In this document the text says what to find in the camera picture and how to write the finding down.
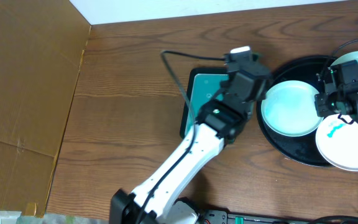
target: cardboard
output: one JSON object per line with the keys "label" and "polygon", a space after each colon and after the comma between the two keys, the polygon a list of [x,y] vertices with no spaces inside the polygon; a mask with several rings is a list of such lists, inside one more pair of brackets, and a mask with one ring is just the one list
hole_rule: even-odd
{"label": "cardboard", "polygon": [[68,1],[0,1],[0,210],[44,215],[89,31]]}

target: wire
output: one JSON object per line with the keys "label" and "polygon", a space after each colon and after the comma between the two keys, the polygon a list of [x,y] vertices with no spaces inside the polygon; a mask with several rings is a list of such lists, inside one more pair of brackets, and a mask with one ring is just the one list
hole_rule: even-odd
{"label": "wire", "polygon": [[324,65],[323,65],[323,68],[321,69],[321,72],[320,72],[320,77],[323,78],[324,77],[324,73],[325,73],[325,68],[327,67],[328,65],[328,62],[336,55],[336,53],[338,53],[342,48],[348,46],[349,44],[353,44],[353,43],[356,43],[358,42],[358,39],[354,39],[354,40],[351,40],[351,41],[348,41],[346,42],[345,44],[342,44],[341,46],[339,46],[336,50],[334,50],[331,54],[331,56],[329,56],[327,58],[327,60],[324,62]]}
{"label": "wire", "polygon": [[212,57],[201,57],[201,56],[196,56],[196,55],[190,55],[190,54],[185,54],[185,53],[181,53],[181,52],[176,52],[176,51],[172,51],[172,50],[163,50],[160,53],[162,62],[164,63],[165,67],[167,68],[169,74],[171,75],[173,81],[176,83],[176,85],[178,86],[180,93],[183,97],[183,99],[185,99],[186,105],[189,108],[189,112],[190,112],[190,117],[191,117],[191,122],[193,123],[193,136],[191,137],[191,141],[190,141],[190,145],[186,148],[185,152],[183,153],[183,155],[180,156],[180,158],[164,173],[164,175],[160,178],[160,180],[158,180],[158,182],[154,185],[154,187],[152,188],[152,190],[149,192],[148,196],[146,197],[146,200],[144,201],[142,207],[140,208],[140,212],[136,218],[136,222],[135,224],[139,224],[142,221],[142,217],[143,217],[143,213],[144,210],[147,206],[147,203],[149,202],[149,200],[154,196],[154,192],[158,189],[159,185],[163,182],[163,180],[169,175],[169,173],[171,173],[171,171],[186,157],[186,155],[190,152],[191,147],[193,147],[194,141],[196,139],[196,116],[195,116],[195,112],[193,107],[191,106],[190,100],[186,95],[186,91],[183,87],[183,85],[180,83],[179,78],[175,75],[175,72],[173,72],[171,66],[168,63],[167,58],[165,57],[165,54],[173,54],[173,55],[179,55],[179,56],[184,56],[184,57],[190,57],[190,58],[196,58],[196,59],[201,59],[201,60],[219,60],[219,61],[223,61],[224,58],[212,58]]}
{"label": "wire", "polygon": [[346,216],[346,215],[335,215],[335,216],[318,218],[312,222],[309,222],[309,224],[324,223],[324,222],[329,222],[329,221],[334,221],[334,220],[343,220],[344,222],[358,223],[358,217],[351,217],[351,216]]}

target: black cable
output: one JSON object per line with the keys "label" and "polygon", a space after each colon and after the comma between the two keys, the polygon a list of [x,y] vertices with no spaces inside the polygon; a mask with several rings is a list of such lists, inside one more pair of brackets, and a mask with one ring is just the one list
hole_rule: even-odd
{"label": "black cable", "polygon": [[328,62],[336,55],[336,53],[338,53],[342,48],[348,46],[349,44],[353,44],[353,43],[356,43],[356,42],[358,42],[358,39],[348,41],[345,44],[342,44],[341,46],[339,46],[336,50],[334,50],[332,52],[331,56],[329,58],[327,58],[327,60],[324,62],[323,68],[321,69],[321,72],[320,72],[320,77],[324,78],[325,68],[327,67]]}
{"label": "black cable", "polygon": [[318,218],[312,222],[309,222],[309,224],[318,224],[318,223],[330,222],[330,221],[335,221],[335,220],[342,220],[343,222],[358,223],[358,217],[351,217],[351,216],[347,216],[347,215],[334,215],[334,216]]}
{"label": "black cable", "polygon": [[212,58],[212,57],[200,57],[200,56],[196,56],[196,55],[190,55],[190,54],[185,54],[185,53],[181,53],[181,52],[175,52],[172,50],[163,50],[160,53],[162,62],[164,63],[165,67],[167,68],[169,74],[171,75],[171,77],[173,78],[173,81],[176,83],[176,85],[178,86],[180,93],[183,97],[183,99],[185,99],[186,105],[189,109],[190,112],[190,117],[191,117],[191,121],[193,123],[193,136],[191,137],[191,141],[190,141],[190,145],[186,148],[186,151],[183,153],[183,155],[180,156],[180,158],[164,173],[164,175],[160,178],[160,180],[158,180],[158,182],[154,185],[154,187],[152,188],[152,190],[149,192],[148,196],[146,197],[146,200],[144,201],[142,207],[140,208],[140,212],[139,215],[136,218],[136,222],[135,224],[139,224],[142,221],[142,217],[143,217],[143,213],[144,210],[146,208],[147,203],[149,202],[149,200],[154,196],[154,192],[158,189],[159,185],[163,182],[163,180],[169,175],[169,173],[171,173],[171,171],[186,157],[186,155],[190,152],[191,147],[194,144],[194,141],[196,139],[196,116],[195,116],[195,112],[193,107],[191,106],[190,100],[186,95],[186,91],[183,88],[183,85],[180,83],[179,78],[175,75],[175,73],[173,72],[171,66],[168,63],[167,58],[165,57],[165,54],[173,54],[173,55],[179,55],[179,56],[184,56],[184,57],[191,57],[191,58],[197,58],[197,59],[201,59],[201,60],[219,60],[219,61],[223,61],[224,58]]}

